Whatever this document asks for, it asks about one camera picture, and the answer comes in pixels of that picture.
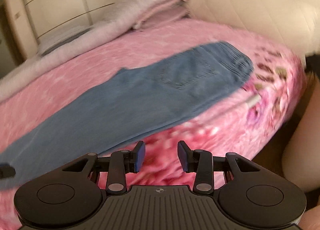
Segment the blue denim jeans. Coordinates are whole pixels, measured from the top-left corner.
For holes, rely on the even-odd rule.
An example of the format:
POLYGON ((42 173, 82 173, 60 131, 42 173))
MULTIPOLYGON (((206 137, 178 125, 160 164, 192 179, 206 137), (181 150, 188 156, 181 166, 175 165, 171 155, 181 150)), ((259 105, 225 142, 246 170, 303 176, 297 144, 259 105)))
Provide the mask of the blue denim jeans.
POLYGON ((243 87, 252 72, 250 58, 223 41, 146 67, 122 68, 1 153, 1 162, 16 171, 1 180, 1 190, 87 153, 104 154, 184 123, 243 87))

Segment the grey small pillow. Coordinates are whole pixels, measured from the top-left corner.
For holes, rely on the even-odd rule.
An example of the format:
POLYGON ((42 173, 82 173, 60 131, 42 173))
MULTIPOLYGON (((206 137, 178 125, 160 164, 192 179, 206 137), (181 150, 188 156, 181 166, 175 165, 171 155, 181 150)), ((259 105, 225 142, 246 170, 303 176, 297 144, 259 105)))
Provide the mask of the grey small pillow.
POLYGON ((65 26, 57 28, 40 39, 38 53, 41 56, 47 55, 64 44, 84 35, 91 29, 91 26, 65 26))

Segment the striped lilac folded quilt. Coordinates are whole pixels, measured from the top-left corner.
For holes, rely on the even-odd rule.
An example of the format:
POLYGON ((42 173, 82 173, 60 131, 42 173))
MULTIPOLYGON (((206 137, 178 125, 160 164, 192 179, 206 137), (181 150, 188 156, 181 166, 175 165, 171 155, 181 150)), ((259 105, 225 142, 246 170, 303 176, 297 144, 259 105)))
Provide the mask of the striped lilac folded quilt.
POLYGON ((114 4, 103 19, 80 30, 56 49, 45 50, 27 59, 1 79, 1 101, 65 62, 112 41, 132 28, 151 8, 170 0, 123 0, 114 4))

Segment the black garment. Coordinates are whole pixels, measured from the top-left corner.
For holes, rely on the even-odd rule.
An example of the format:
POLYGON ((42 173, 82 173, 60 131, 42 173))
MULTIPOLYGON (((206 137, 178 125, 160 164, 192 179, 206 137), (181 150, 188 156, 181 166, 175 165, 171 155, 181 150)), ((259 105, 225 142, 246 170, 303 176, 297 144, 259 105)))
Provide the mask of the black garment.
POLYGON ((305 67, 305 73, 313 72, 315 75, 317 75, 318 79, 320 78, 320 54, 313 54, 310 56, 307 56, 305 58, 306 67, 305 67))

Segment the pink folded pillowcases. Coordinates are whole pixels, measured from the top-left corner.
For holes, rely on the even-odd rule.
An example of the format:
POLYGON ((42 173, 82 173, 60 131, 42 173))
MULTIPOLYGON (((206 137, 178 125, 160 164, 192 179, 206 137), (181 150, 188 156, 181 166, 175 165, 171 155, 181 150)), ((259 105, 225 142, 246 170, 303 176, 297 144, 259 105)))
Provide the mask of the pink folded pillowcases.
POLYGON ((132 29, 146 30, 159 27, 187 16, 189 12, 184 6, 185 2, 187 0, 167 0, 151 7, 140 15, 132 29))

